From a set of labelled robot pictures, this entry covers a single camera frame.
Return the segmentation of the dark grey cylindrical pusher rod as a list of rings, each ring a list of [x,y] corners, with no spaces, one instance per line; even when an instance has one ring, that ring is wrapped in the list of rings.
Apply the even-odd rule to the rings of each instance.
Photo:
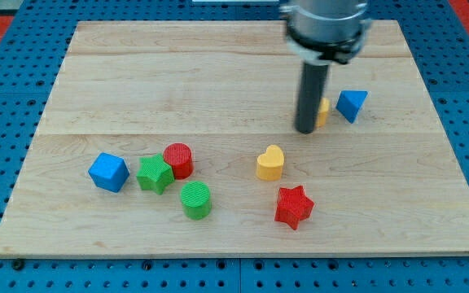
[[[328,65],[315,66],[303,63],[294,119],[299,133],[312,133],[327,80]]]

